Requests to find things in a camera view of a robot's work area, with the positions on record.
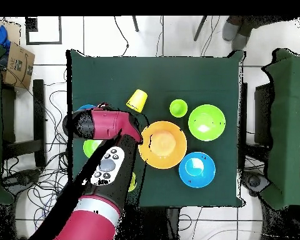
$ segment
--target green cup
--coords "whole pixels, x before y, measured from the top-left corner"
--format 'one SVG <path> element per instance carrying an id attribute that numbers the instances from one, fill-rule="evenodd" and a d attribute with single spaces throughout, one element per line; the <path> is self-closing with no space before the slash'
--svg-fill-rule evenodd
<path id="1" fill-rule="evenodd" d="M 174 117 L 181 118 L 186 115 L 188 111 L 188 105 L 182 99 L 175 99 L 173 102 L 171 102 L 169 110 Z"/>
<path id="2" fill-rule="evenodd" d="M 102 141 L 103 140 L 85 140 L 83 143 L 83 152 L 87 158 L 92 156 L 93 152 L 98 148 Z"/>

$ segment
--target orange bowl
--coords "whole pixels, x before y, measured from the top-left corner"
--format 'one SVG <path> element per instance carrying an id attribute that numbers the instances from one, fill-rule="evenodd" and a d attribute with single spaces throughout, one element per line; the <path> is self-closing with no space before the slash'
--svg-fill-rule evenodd
<path id="1" fill-rule="evenodd" d="M 186 136 L 174 123 L 157 121 L 146 127 L 141 134 L 143 144 L 138 146 L 140 156 L 154 168 L 174 167 L 186 155 Z"/>

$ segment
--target cardboard box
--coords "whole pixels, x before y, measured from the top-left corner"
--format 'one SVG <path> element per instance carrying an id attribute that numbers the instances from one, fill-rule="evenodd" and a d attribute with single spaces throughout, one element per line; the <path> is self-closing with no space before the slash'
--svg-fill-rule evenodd
<path id="1" fill-rule="evenodd" d="M 7 71 L 1 72 L 3 82 L 29 89 L 33 75 L 33 63 L 34 54 L 12 42 L 7 61 Z"/>
<path id="2" fill-rule="evenodd" d="M 18 45 L 20 43 L 20 25 L 0 20 L 0 27 L 1 25 L 6 28 L 7 38 L 11 42 L 7 71 L 1 71 L 3 83 L 29 89 L 33 74 L 34 54 Z"/>

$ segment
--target green bowl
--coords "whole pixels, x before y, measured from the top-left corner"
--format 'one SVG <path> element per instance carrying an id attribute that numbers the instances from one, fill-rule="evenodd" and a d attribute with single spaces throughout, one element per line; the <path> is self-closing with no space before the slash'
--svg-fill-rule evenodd
<path id="1" fill-rule="evenodd" d="M 83 143 L 83 152 L 90 158 L 93 152 L 98 148 L 103 140 L 85 140 Z"/>
<path id="2" fill-rule="evenodd" d="M 223 133 L 226 127 L 226 118 L 216 106 L 201 105 L 190 114 L 188 125 L 195 138 L 212 141 Z"/>
<path id="3" fill-rule="evenodd" d="M 188 111 L 188 105 L 185 101 L 182 99 L 175 99 L 171 104 L 170 104 L 170 113 L 176 117 L 176 118 L 181 118 L 184 115 L 186 115 Z"/>

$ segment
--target tile floor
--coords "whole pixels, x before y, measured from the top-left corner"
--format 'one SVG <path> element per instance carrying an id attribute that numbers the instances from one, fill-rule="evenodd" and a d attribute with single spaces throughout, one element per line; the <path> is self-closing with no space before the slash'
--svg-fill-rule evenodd
<path id="1" fill-rule="evenodd" d="M 227 16 L 221 16 L 212 35 L 211 43 L 205 51 L 205 56 L 224 57 L 231 52 L 231 44 L 223 41 L 222 28 Z M 120 35 L 113 17 L 61 17 L 62 44 L 26 45 L 25 17 L 5 17 L 21 25 L 20 45 L 36 55 L 32 79 L 44 79 L 45 84 L 64 82 L 66 69 L 66 49 L 77 49 L 87 56 L 120 56 L 126 49 L 126 42 Z M 164 55 L 165 56 L 200 56 L 200 53 L 211 33 L 212 25 L 216 25 L 218 16 L 207 18 L 201 34 L 196 42 L 193 36 L 201 16 L 165 16 L 164 17 Z M 29 40 L 37 42 L 59 41 L 58 17 L 38 17 L 38 32 L 30 32 Z M 160 16 L 137 16 L 139 32 L 135 32 L 131 16 L 117 17 L 117 23 L 129 42 L 126 56 L 162 55 L 162 37 Z M 279 22 L 253 30 L 251 38 L 244 49 L 247 54 L 243 62 L 243 79 L 248 83 L 247 131 L 254 132 L 254 90 L 256 86 L 269 82 L 261 66 L 271 62 L 272 51 L 276 48 L 288 48 L 300 54 L 300 21 Z M 17 141 L 33 138 L 33 99 L 24 89 L 17 89 L 15 133 Z M 45 86 L 46 107 L 58 121 L 66 114 L 65 84 Z M 49 102 L 55 104 L 61 113 Z M 46 141 L 50 149 L 54 138 L 54 124 L 47 117 Z M 253 143 L 253 135 L 247 134 L 247 141 Z M 65 150 L 65 145 L 52 145 L 47 158 L 53 157 Z M 19 157 L 20 162 L 14 169 L 34 168 L 33 154 Z M 16 162 L 10 159 L 8 165 Z M 58 167 L 53 160 L 47 167 L 49 170 Z M 40 195 L 49 194 L 38 189 Z M 43 203 L 37 198 L 37 191 L 24 191 L 17 202 L 16 224 L 19 235 L 29 237 L 35 231 L 35 219 L 40 225 L 44 216 L 37 211 Z M 251 197 L 248 191 L 241 187 L 241 197 L 245 200 L 242 208 L 231 207 L 184 207 L 181 209 L 179 235 L 181 240 L 258 240 L 262 228 L 261 205 L 258 199 Z"/>

